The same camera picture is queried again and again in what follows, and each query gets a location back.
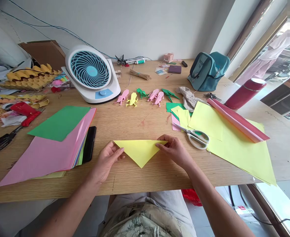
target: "green origami insect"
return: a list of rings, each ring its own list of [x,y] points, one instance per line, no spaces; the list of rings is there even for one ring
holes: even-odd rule
[[[145,93],[145,91],[142,91],[142,89],[140,89],[140,88],[138,88],[137,90],[136,90],[141,96],[141,99],[143,98],[143,97],[148,97],[149,96],[149,94],[146,94]]]
[[[174,93],[170,92],[169,90],[166,90],[166,89],[161,89],[161,90],[165,93],[165,95],[170,99],[171,102],[172,102],[172,100],[171,100],[170,96],[179,99]]]

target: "yellow origami insect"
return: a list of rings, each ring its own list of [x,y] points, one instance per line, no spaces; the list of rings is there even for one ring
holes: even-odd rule
[[[131,94],[131,99],[127,100],[126,102],[129,102],[128,104],[126,104],[126,107],[128,105],[135,105],[135,107],[137,106],[135,103],[138,103],[138,98],[137,98],[137,94],[135,92],[133,92]]]

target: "black phone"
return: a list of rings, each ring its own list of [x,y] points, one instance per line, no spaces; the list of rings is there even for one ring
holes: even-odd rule
[[[86,142],[84,146],[83,163],[89,162],[92,159],[93,146],[95,144],[97,127],[92,126],[88,129]]]

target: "fan knob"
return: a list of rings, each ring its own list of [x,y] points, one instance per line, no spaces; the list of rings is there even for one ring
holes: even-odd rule
[[[107,95],[107,92],[106,92],[106,91],[99,91],[99,94],[100,94],[101,96],[106,96],[106,95]]]

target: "fan grille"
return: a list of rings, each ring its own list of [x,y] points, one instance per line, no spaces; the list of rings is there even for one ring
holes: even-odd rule
[[[105,62],[96,54],[80,51],[70,61],[76,79],[90,88],[100,88],[109,80],[109,70]]]

